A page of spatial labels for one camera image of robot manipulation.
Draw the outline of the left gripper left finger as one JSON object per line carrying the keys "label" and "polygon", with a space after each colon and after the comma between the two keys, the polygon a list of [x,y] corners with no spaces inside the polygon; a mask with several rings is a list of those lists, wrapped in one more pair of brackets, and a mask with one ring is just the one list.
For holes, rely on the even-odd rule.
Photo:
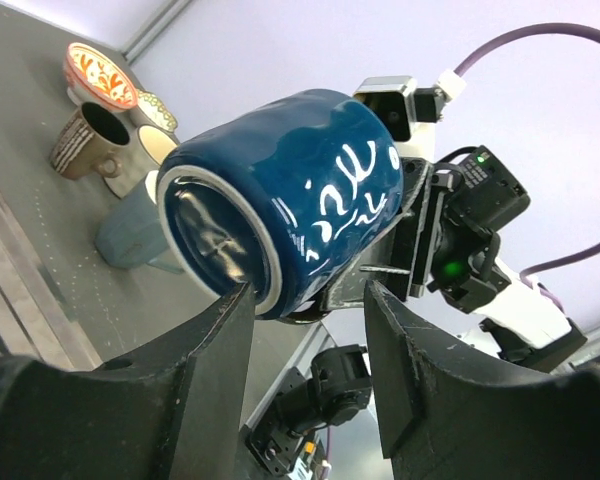
{"label": "left gripper left finger", "polygon": [[234,287],[95,370],[0,356],[0,479],[229,479],[255,322]]}

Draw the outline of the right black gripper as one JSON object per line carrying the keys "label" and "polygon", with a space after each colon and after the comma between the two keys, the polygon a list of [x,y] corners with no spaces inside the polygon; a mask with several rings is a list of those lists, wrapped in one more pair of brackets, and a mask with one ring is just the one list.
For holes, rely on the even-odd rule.
{"label": "right black gripper", "polygon": [[325,287],[325,309],[361,306],[371,280],[401,301],[440,292],[458,310],[491,302],[511,283],[496,264],[498,232],[528,208],[526,189],[484,145],[401,165],[405,191],[396,218]]}

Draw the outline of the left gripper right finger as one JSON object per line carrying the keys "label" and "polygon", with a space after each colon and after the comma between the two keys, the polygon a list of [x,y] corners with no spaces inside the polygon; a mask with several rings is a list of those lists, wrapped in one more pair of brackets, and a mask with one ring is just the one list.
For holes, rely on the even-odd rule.
{"label": "left gripper right finger", "polygon": [[600,479],[600,366],[551,375],[462,342],[382,284],[364,318],[397,479]]}

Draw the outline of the dark blue mug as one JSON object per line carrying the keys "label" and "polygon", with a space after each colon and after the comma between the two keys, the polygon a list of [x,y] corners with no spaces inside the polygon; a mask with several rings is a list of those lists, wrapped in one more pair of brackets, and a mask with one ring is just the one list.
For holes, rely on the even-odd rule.
{"label": "dark blue mug", "polygon": [[260,319],[309,301],[396,217],[404,192],[394,141],[346,94],[306,90],[178,145],[156,200],[185,271],[223,295],[255,292]]}

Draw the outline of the grey-blue mug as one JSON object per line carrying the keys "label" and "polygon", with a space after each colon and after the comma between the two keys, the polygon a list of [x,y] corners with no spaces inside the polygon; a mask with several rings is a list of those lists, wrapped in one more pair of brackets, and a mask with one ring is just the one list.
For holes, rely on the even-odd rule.
{"label": "grey-blue mug", "polygon": [[184,270],[166,240],[156,205],[157,170],[149,171],[101,222],[94,245],[110,266],[149,265],[173,274]]}

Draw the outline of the cream white mug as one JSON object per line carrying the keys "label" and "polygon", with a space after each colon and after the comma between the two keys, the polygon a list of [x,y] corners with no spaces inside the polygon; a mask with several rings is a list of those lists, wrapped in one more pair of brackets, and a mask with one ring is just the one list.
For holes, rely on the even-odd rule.
{"label": "cream white mug", "polygon": [[118,153],[121,173],[105,178],[109,190],[124,198],[151,170],[157,170],[178,143],[166,131],[151,125],[142,125],[131,133],[129,145]]}

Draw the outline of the brown ribbed cup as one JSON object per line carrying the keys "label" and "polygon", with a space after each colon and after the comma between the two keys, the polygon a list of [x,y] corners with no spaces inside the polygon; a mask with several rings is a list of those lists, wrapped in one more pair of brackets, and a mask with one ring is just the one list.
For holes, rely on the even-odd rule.
{"label": "brown ribbed cup", "polygon": [[122,171],[119,153],[129,143],[127,128],[113,113],[85,102],[62,129],[49,161],[56,173],[70,180],[91,173],[116,178]]}

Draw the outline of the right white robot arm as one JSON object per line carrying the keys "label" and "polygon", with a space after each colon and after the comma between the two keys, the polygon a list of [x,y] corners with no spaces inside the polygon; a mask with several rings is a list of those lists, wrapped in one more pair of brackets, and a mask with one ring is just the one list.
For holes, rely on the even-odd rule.
{"label": "right white robot arm", "polygon": [[550,372],[584,345],[548,293],[498,258],[500,230],[530,197],[493,152],[463,147],[435,164],[398,163],[401,211],[319,294],[320,313],[361,307],[365,282],[377,280],[401,301],[438,292],[458,311],[482,316],[462,340],[514,364]]}

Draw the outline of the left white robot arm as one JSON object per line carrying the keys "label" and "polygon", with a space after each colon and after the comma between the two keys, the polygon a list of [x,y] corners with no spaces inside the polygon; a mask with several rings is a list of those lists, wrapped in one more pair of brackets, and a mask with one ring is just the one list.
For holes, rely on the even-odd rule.
{"label": "left white robot arm", "polygon": [[[376,403],[398,479],[600,479],[600,367],[554,376],[473,348],[366,286],[364,347],[327,350],[247,445],[268,476]],[[0,479],[229,479],[254,327],[241,286],[92,371],[0,356]]]}

